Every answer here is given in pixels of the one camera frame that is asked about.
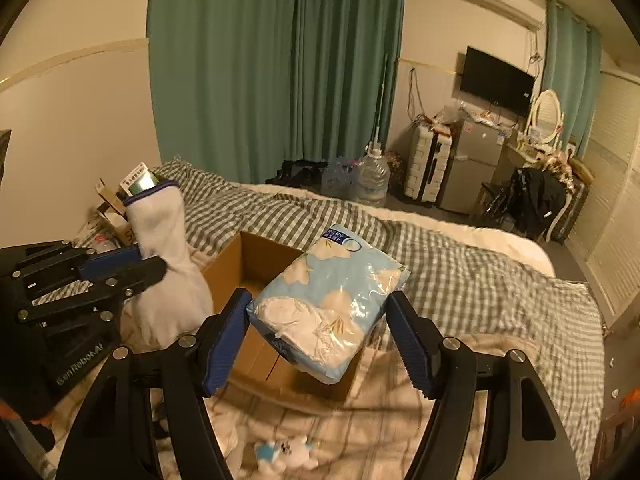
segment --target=green curtain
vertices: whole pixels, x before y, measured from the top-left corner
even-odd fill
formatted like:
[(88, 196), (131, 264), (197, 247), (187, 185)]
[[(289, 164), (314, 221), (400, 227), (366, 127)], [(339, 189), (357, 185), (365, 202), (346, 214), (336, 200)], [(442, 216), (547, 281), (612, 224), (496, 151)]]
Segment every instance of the green curtain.
[(296, 0), (292, 158), (358, 157), (380, 121), (386, 139), (400, 52), (404, 0)]
[(149, 0), (151, 91), (162, 158), (238, 182), (285, 158), (359, 156), (385, 55), (381, 140), (403, 0)]
[(235, 182), (275, 176), (289, 131), (295, 0), (149, 0), (154, 119), (163, 160)]
[(574, 136), (577, 156), (587, 148), (596, 94), (600, 85), (600, 33), (588, 27), (557, 0), (546, 8), (547, 36), (544, 90), (558, 94), (564, 113), (562, 148)]

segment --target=tissue package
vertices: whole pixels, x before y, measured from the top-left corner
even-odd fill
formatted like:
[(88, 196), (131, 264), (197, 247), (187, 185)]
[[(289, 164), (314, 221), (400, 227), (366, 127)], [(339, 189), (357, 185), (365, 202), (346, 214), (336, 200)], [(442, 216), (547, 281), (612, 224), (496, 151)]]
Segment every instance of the tissue package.
[(341, 225), (333, 225), (267, 285), (249, 319), (287, 361), (337, 383), (409, 271)]

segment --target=open cardboard box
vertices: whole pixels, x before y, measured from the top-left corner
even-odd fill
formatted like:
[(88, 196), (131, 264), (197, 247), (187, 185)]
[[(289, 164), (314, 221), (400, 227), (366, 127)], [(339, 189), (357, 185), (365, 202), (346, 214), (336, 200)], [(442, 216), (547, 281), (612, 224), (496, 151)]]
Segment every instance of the open cardboard box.
[[(215, 312), (224, 308), (238, 286), (256, 298), (300, 254), (300, 250), (266, 238), (238, 233), (203, 272), (211, 289)], [(324, 415), (344, 404), (359, 361), (360, 353), (351, 361), (340, 382), (324, 384), (289, 364), (251, 326), (229, 381), (285, 407)]]

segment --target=metal screw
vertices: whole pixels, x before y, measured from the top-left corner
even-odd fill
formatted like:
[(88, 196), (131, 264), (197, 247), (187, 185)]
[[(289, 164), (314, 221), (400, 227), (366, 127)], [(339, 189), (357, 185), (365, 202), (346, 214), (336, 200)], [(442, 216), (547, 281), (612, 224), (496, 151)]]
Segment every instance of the metal screw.
[(111, 355), (113, 355), (114, 359), (124, 359), (129, 355), (129, 350), (127, 350), (125, 346), (119, 346), (113, 351), (113, 354)]
[(442, 345), (449, 350), (458, 350), (460, 348), (460, 341), (455, 337), (446, 337), (442, 340)]
[(196, 344), (196, 338), (192, 335), (183, 335), (180, 339), (178, 339), (178, 345), (182, 348), (191, 348)]
[(511, 350), (509, 357), (517, 363), (523, 363), (527, 359), (527, 356), (522, 350)]

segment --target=gray refrigerator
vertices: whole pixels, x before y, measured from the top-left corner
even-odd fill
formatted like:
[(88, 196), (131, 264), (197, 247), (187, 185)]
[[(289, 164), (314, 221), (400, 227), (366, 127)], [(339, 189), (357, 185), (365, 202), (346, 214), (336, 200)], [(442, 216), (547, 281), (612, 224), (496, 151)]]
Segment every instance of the gray refrigerator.
[(471, 214), (480, 185), (491, 182), (503, 143), (504, 135), (495, 128), (472, 119), (458, 121), (436, 206)]

